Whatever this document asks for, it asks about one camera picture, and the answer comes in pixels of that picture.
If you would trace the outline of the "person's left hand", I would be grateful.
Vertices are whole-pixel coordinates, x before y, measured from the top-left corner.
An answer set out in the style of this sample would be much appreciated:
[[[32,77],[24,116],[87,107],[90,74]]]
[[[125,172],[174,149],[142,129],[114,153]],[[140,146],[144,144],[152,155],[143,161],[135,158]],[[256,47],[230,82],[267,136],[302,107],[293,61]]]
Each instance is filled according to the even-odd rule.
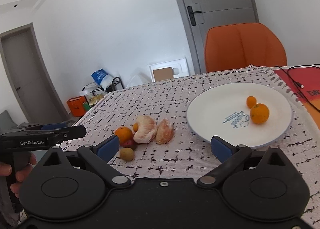
[[[27,165],[23,169],[15,172],[16,182],[10,185],[10,190],[12,191],[12,193],[14,193],[16,198],[19,198],[20,187],[22,185],[22,182],[31,173],[31,171],[33,170],[33,167],[36,164],[37,164],[36,156],[33,153],[31,153]],[[1,176],[9,176],[12,173],[11,165],[1,162],[0,166],[1,166],[1,171],[0,171]]]

